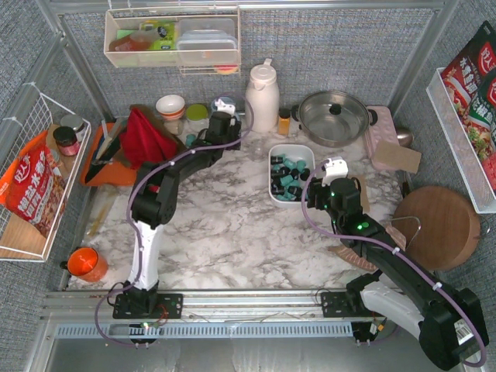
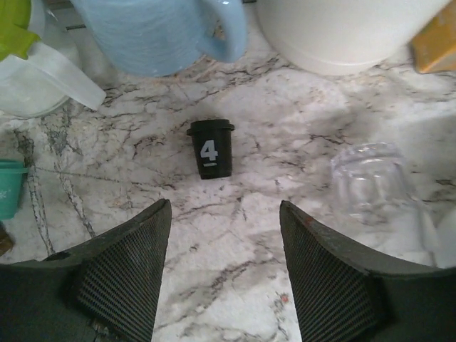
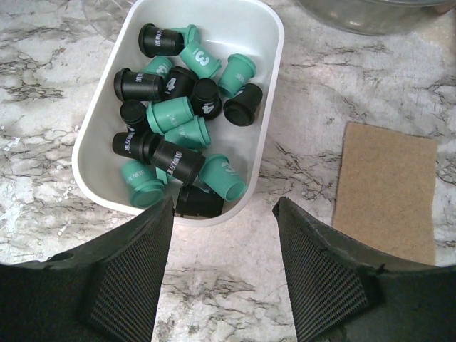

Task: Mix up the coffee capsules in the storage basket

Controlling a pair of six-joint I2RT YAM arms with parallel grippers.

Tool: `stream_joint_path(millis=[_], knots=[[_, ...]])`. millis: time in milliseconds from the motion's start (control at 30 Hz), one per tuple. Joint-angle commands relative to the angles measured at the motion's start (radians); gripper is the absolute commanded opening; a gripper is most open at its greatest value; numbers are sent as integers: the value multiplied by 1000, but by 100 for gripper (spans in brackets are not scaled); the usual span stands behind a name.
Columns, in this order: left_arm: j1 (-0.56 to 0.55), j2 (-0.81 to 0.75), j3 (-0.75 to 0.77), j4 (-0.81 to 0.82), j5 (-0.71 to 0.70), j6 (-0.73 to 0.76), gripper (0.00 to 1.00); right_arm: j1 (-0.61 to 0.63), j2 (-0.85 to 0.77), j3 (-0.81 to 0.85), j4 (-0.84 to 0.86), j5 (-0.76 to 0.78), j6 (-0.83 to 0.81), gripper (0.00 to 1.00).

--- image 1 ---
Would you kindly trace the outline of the striped pink knit cloth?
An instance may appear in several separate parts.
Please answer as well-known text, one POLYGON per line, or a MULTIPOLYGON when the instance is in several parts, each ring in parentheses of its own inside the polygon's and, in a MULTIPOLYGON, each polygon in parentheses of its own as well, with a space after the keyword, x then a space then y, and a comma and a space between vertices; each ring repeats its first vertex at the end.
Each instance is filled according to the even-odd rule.
MULTIPOLYGON (((398 246, 401 250, 405 251, 407 246, 407 239, 405 235, 400 232, 398 229, 393 227, 393 225, 388 222, 384 225, 386 233, 388 233, 394 241, 395 246, 398 246)), ((365 270, 367 272, 374 272, 377 270, 377 267, 367 260, 368 255, 359 256, 356 252, 354 252, 351 248, 348 248, 344 245, 340 246, 331 246, 328 248, 328 251, 334 253, 338 258, 344 260, 346 263, 357 267, 361 270, 365 270)))

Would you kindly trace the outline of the black coffee capsule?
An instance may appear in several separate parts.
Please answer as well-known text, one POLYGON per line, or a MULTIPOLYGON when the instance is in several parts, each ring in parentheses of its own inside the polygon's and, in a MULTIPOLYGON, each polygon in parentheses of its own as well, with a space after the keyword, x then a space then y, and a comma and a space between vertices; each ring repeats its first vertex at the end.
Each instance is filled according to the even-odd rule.
POLYGON ((302 181, 307 181, 309 178, 311 171, 308 168, 305 168, 301 173, 300 173, 300 179, 302 181))
POLYGON ((272 178, 271 179, 271 185, 272 186, 277 186, 277 187, 280 187, 281 186, 281 179, 276 177, 276 178, 272 178))
POLYGON ((270 171, 271 177, 285 177, 291 173, 291 169, 289 167, 274 167, 270 171))
POLYGON ((284 188, 272 188, 270 190, 272 195, 283 195, 284 194, 284 188))
POLYGON ((302 189, 299 186, 289 186, 288 193, 294 195, 297 198, 300 198, 302 195, 302 189))
POLYGON ((271 165, 282 164, 283 162, 284 162, 283 156, 271 156, 270 157, 270 164, 271 165))

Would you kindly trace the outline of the brown cardboard square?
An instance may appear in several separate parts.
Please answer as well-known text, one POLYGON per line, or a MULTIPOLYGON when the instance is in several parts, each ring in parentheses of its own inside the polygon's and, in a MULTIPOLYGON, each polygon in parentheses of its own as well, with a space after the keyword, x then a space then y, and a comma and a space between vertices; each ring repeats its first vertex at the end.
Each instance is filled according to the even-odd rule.
POLYGON ((370 211, 370 202, 367 195, 367 181, 363 175, 354 175, 360 183, 360 203, 365 213, 370 211))

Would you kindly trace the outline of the white rectangular storage basket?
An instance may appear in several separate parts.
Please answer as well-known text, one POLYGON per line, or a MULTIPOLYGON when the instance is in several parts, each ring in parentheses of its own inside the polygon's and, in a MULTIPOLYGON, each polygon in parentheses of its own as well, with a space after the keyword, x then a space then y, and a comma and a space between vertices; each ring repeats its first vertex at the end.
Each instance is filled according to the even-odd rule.
POLYGON ((303 160, 306 162, 306 168, 308 168, 310 171, 313 171, 315 169, 315 156, 313 151, 301 144, 289 144, 289 143, 283 143, 283 144, 278 144, 273 146, 268 155, 268 194, 270 200, 273 202, 275 206, 278 208, 289 208, 289 209, 296 209, 301 207, 301 197, 297 198, 294 195, 291 195, 288 193, 288 187, 289 186, 299 186, 301 189, 304 186, 305 181, 302 181, 299 178, 294 180, 291 185, 288 187, 284 188, 284 193, 288 195, 288 197, 291 199, 290 201, 280 201, 276 198, 276 195, 272 195, 270 190, 272 188, 283 188, 282 186, 277 187, 277 186, 272 186, 271 185, 271 179, 275 177, 271 177, 270 171, 274 167, 283 167, 284 164, 277 164, 277 165, 271 165, 270 164, 270 157, 271 156, 283 156, 285 158, 289 158, 293 160, 295 163, 297 163, 298 160, 303 160))

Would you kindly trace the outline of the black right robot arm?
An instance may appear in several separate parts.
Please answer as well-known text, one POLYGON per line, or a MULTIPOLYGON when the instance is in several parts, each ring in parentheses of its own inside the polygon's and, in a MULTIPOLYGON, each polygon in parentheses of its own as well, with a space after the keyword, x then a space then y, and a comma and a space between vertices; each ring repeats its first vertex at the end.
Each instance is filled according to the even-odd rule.
POLYGON ((442 370, 460 363, 473 368, 485 365, 489 339, 478 297, 468 288, 450 287, 421 268, 379 222, 363 212, 360 192, 353 179, 340 177, 324 184, 310 177, 301 197, 303 210, 316 208, 331 218, 333 230, 318 228, 318 232, 339 239, 389 277, 401 289, 398 296, 405 307, 394 309, 386 286, 373 274, 348 283, 352 302, 409 331, 442 370))

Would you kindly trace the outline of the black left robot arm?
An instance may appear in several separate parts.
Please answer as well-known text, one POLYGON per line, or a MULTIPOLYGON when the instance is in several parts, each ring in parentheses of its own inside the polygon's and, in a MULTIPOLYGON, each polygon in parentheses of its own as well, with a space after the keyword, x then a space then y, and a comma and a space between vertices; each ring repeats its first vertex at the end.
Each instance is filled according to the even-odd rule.
POLYGON ((183 153, 162 163, 143 163, 126 211, 135 233, 133 264, 126 287, 151 291, 157 286, 160 229, 174 216, 180 183, 214 165, 226 150, 238 150, 242 138, 241 121, 217 111, 208 128, 183 153))

